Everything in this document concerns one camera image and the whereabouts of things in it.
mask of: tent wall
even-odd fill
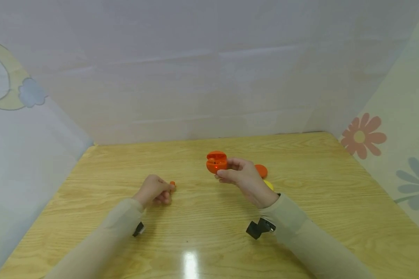
[[[91,144],[0,45],[0,267]]]
[[[341,134],[419,0],[0,0],[0,42],[98,144]]]
[[[419,23],[339,140],[419,226]]]

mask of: sleeve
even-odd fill
[[[141,221],[143,206],[122,200],[103,223],[71,250],[45,279],[96,279],[119,246],[127,241]]]
[[[318,279],[371,279],[368,268],[339,241],[313,223],[289,197],[281,194],[262,218],[276,226],[279,243],[289,248]]]

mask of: pink flower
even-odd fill
[[[373,133],[382,124],[380,117],[376,116],[369,120],[369,114],[365,113],[362,121],[358,117],[352,120],[352,123],[343,132],[344,138],[341,144],[346,148],[350,155],[357,155],[360,159],[366,159],[366,148],[375,156],[380,156],[382,152],[374,144],[380,144],[386,141],[384,133]]]

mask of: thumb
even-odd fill
[[[163,191],[173,191],[175,190],[175,185],[169,183],[163,183]]]
[[[218,170],[217,175],[233,182],[239,182],[239,172],[237,170]]]

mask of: wooden table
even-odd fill
[[[419,278],[419,229],[328,133],[93,146],[25,235],[0,279],[39,279],[121,199],[155,173],[177,183],[173,203],[149,208],[145,233],[103,278],[311,278],[289,250],[245,229],[257,210],[206,170],[223,150],[269,170],[268,180],[352,250],[376,278]]]

